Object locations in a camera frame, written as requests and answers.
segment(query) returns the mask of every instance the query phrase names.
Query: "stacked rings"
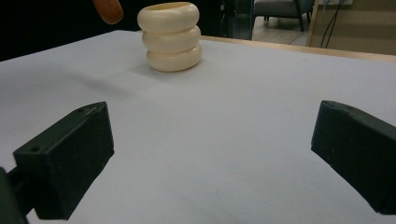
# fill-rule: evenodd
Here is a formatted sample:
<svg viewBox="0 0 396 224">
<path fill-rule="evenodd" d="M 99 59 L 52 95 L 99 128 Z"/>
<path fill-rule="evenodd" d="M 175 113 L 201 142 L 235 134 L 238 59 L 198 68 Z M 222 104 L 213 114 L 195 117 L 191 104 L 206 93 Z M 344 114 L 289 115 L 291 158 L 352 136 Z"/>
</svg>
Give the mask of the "stacked rings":
<svg viewBox="0 0 396 224">
<path fill-rule="evenodd" d="M 145 7 L 137 15 L 148 50 L 148 64 L 159 71 L 175 72 L 195 66 L 202 58 L 196 23 L 198 8 L 188 2 Z"/>
</svg>

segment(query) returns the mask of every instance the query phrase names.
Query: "table edge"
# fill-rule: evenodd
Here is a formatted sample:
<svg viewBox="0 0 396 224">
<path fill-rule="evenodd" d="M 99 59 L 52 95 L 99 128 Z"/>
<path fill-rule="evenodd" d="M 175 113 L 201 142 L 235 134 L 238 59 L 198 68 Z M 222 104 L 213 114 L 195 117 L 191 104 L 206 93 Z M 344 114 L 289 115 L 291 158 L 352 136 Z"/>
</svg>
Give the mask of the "table edge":
<svg viewBox="0 0 396 224">
<path fill-rule="evenodd" d="M 319 48 L 312 48 L 305 46 L 283 45 L 276 43 L 259 42 L 259 41 L 243 40 L 243 39 L 231 39 L 231 38 L 208 36 L 208 35 L 202 35 L 201 39 L 208 41 L 218 41 L 218 42 L 231 43 L 231 44 L 247 45 L 258 48 L 282 49 L 282 50 L 321 54 L 321 55 L 328 55 L 335 57 L 396 63 L 396 56 L 387 55 L 387 54 L 356 52 L 356 51 L 347 51 L 340 49 L 319 49 Z"/>
</svg>

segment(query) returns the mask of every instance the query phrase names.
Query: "black 3d-printed part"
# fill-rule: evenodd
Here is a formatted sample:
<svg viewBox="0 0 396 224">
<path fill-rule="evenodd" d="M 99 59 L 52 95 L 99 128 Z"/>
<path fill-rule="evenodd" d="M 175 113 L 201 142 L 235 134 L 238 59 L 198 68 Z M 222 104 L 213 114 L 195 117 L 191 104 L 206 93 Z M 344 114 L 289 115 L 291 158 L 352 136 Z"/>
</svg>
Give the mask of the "black 3d-printed part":
<svg viewBox="0 0 396 224">
<path fill-rule="evenodd" d="M 0 223 L 25 224 L 27 220 L 19 208 L 6 171 L 0 167 Z"/>
<path fill-rule="evenodd" d="M 86 105 L 14 151 L 17 168 L 35 181 L 41 219 L 69 219 L 114 154 L 105 102 Z"/>
<path fill-rule="evenodd" d="M 312 150 L 384 215 L 396 214 L 396 128 L 357 108 L 323 101 Z"/>
</svg>

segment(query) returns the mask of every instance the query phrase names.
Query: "white table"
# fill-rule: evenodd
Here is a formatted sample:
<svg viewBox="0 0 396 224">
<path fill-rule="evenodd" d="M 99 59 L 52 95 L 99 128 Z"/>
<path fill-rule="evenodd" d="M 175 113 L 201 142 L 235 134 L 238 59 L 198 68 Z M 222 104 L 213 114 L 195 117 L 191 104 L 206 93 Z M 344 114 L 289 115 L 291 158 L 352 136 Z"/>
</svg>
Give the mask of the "white table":
<svg viewBox="0 0 396 224">
<path fill-rule="evenodd" d="M 7 171 L 51 124 L 108 103 L 115 155 L 68 223 L 396 223 L 310 149 L 321 100 L 395 125 L 396 63 L 201 40 L 197 66 L 164 74 L 140 38 L 117 31 L 0 63 Z"/>
</svg>

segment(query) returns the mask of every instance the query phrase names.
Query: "chair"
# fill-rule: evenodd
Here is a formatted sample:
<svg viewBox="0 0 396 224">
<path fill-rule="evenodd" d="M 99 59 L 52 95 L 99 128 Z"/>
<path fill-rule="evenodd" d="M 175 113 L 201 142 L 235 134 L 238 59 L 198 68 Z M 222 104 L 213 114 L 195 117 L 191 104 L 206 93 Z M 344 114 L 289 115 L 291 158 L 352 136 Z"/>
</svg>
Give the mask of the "chair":
<svg viewBox="0 0 396 224">
<path fill-rule="evenodd" d="M 253 31 L 256 17 L 262 16 L 266 21 L 270 17 L 295 18 L 300 21 L 301 32 L 304 31 L 302 15 L 306 13 L 308 23 L 311 22 L 315 0 L 254 0 L 253 12 L 251 13 L 250 31 Z"/>
</svg>

